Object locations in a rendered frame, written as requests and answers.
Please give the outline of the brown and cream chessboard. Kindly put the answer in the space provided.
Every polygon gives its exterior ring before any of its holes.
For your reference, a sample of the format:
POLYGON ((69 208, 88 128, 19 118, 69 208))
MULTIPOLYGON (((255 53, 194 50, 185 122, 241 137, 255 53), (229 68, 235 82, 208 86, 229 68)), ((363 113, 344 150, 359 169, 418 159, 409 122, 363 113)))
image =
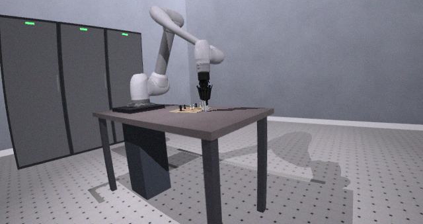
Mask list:
POLYGON ((183 108, 182 108, 182 111, 179 111, 179 110, 180 110, 180 109, 178 109, 178 110, 173 110, 173 111, 170 111, 170 112, 179 112, 179 113, 198 113, 198 112, 203 111, 203 108, 195 108, 195 109, 193 109, 193 108, 192 108, 192 110, 190 110, 190 108, 186 107, 186 109, 183 109, 183 108))

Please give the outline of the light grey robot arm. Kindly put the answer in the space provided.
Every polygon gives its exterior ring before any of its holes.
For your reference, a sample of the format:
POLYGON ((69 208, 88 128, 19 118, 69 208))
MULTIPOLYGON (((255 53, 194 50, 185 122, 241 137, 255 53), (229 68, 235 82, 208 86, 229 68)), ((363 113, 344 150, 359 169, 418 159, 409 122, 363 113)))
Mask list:
POLYGON ((199 40, 183 30, 181 27, 184 25, 184 19, 178 12, 154 5, 150 8, 149 14, 156 23, 163 27, 157 63, 155 71, 149 79, 144 73, 133 75, 130 81, 132 104, 127 104, 127 107, 139 108, 155 105, 155 103, 150 102, 149 97, 159 96, 169 91, 170 83, 166 70, 174 34, 195 45, 194 57, 197 73, 210 72, 210 64, 219 64, 225 59, 224 53, 209 45, 207 40, 199 40))

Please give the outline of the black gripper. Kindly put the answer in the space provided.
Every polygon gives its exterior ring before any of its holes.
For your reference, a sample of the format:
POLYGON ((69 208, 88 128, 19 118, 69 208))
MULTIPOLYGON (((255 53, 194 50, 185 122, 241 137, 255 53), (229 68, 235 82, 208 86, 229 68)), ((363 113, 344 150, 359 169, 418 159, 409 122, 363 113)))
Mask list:
POLYGON ((208 100, 210 99, 213 86, 210 84, 209 79, 210 72, 198 73, 199 85, 196 87, 198 88, 200 100, 202 100, 203 103, 203 110, 205 111, 208 110, 208 100))

